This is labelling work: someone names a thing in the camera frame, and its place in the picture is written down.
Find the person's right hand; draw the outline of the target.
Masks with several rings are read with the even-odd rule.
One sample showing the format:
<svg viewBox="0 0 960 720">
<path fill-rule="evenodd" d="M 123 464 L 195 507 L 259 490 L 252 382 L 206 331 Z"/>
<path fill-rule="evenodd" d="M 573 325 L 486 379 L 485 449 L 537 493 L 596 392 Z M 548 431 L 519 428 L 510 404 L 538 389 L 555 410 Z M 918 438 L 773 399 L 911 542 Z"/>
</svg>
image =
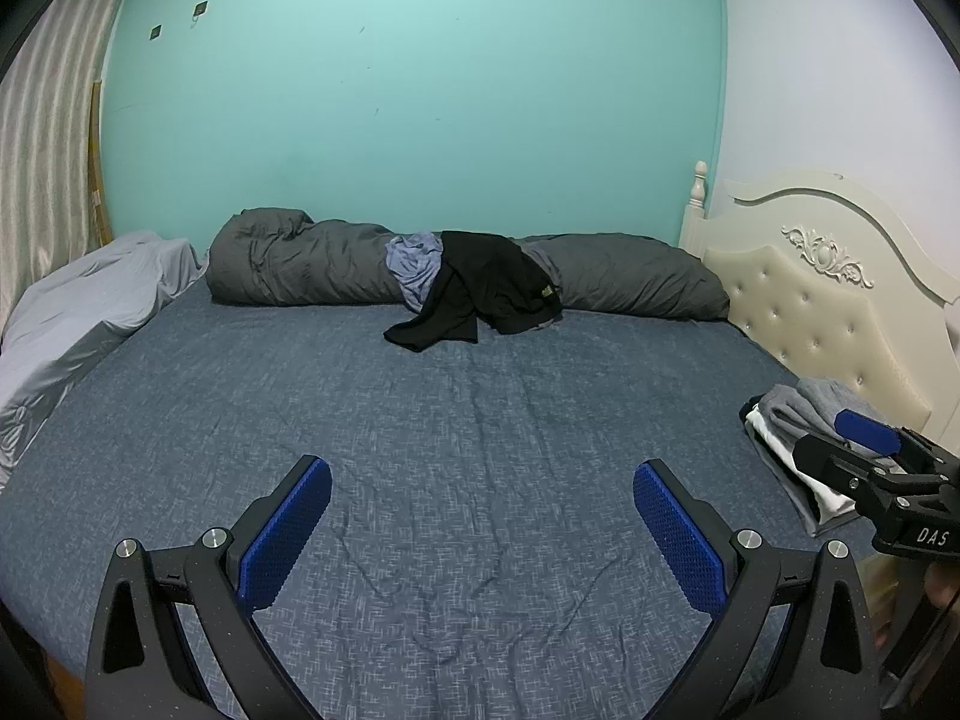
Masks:
<svg viewBox="0 0 960 720">
<path fill-rule="evenodd" d="M 950 610 L 958 603 L 960 569 L 957 566 L 931 564 L 924 574 L 924 592 L 939 610 Z"/>
</svg>

